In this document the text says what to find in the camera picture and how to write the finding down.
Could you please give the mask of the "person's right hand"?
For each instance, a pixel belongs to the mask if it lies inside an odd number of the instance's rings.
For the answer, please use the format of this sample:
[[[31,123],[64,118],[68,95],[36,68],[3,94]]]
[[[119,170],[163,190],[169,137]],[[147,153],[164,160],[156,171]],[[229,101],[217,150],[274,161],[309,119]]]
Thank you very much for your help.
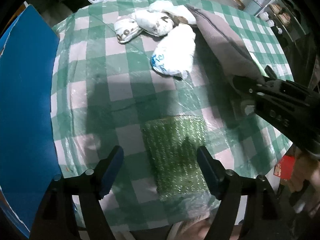
[[[298,147],[293,148],[295,164],[288,186],[291,192],[301,191],[304,181],[308,181],[314,193],[305,210],[313,218],[319,209],[319,160],[314,159],[309,154],[303,153]]]

